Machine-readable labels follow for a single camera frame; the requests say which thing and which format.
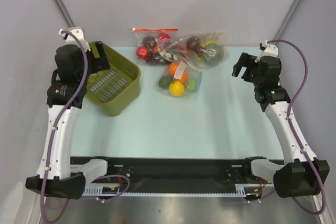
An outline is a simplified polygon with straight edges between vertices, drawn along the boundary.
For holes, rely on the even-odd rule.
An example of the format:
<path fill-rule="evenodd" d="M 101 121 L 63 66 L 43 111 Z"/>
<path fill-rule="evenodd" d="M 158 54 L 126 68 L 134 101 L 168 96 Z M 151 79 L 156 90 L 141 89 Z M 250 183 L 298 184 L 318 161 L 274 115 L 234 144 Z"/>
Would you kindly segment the polka dot strawberry bag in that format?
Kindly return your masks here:
<path fill-rule="evenodd" d="M 177 41 L 168 38 L 156 39 L 158 53 L 165 60 L 170 62 L 188 61 L 188 51 L 182 47 Z"/>

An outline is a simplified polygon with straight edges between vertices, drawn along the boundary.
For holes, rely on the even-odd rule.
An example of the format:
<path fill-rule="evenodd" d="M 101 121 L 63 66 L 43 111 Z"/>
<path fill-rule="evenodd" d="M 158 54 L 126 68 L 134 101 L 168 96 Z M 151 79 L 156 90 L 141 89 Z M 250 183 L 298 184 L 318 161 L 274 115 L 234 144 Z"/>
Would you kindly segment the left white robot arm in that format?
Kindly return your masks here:
<path fill-rule="evenodd" d="M 47 90 L 48 130 L 44 153 L 36 175 L 25 182 L 28 190 L 46 197 L 79 199 L 86 184 L 97 177 L 104 182 L 115 178 L 115 168 L 100 159 L 74 170 L 70 168 L 74 130 L 89 76 L 110 69 L 102 42 L 91 44 L 86 55 L 88 62 L 84 63 L 77 45 L 64 45 L 56 50 L 57 69 Z"/>

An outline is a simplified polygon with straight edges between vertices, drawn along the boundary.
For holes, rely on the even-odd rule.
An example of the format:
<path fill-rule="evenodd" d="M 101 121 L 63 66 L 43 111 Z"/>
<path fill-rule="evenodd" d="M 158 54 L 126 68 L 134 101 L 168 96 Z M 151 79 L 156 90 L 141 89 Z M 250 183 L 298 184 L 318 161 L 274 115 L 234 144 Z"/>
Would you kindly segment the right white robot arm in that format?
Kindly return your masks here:
<path fill-rule="evenodd" d="M 260 177 L 273 183 L 281 198 L 318 195 L 330 171 L 326 160 L 319 160 L 309 147 L 290 111 L 290 97 L 279 84 L 281 61 L 273 56 L 256 56 L 243 52 L 233 66 L 234 77 L 242 68 L 242 79 L 254 85 L 255 99 L 271 122 L 284 158 L 278 165 L 266 158 L 250 158 L 242 169 L 243 179 L 254 183 Z"/>

